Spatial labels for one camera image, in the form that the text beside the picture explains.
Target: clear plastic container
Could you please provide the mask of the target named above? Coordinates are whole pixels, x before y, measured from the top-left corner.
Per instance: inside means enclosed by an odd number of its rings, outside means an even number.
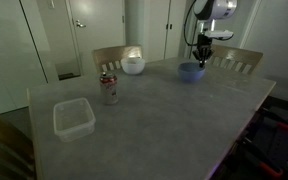
[[[85,98],[57,103],[53,110],[54,133],[63,142],[91,134],[95,129],[95,116]]]

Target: chair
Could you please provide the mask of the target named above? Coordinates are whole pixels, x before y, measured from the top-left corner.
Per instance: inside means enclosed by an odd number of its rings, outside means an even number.
[[[0,117],[0,175],[9,179],[35,179],[33,144]]]
[[[214,54],[207,64],[251,75],[263,57],[263,53],[227,46],[212,45]]]
[[[98,72],[121,68],[120,61],[126,57],[142,58],[141,46],[116,46],[93,51],[93,58]]]

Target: gray table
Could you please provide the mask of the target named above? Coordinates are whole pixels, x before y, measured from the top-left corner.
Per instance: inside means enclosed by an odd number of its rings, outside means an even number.
[[[39,179],[199,180],[215,171],[275,82],[207,67],[197,83],[177,77],[183,59],[148,63],[143,74],[116,71],[119,102],[102,104],[98,77],[28,91]],[[86,97],[95,132],[63,143],[53,106]]]

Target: door handle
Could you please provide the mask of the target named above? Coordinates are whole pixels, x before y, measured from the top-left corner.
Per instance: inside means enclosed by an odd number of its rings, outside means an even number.
[[[78,27],[78,28],[85,28],[86,27],[86,25],[80,23],[80,20],[76,20],[75,23],[76,23],[76,27]]]

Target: soda can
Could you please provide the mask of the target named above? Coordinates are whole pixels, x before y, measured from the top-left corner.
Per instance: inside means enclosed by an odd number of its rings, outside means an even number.
[[[105,104],[115,104],[118,101],[116,94],[117,77],[112,74],[102,73],[100,77],[101,93]]]

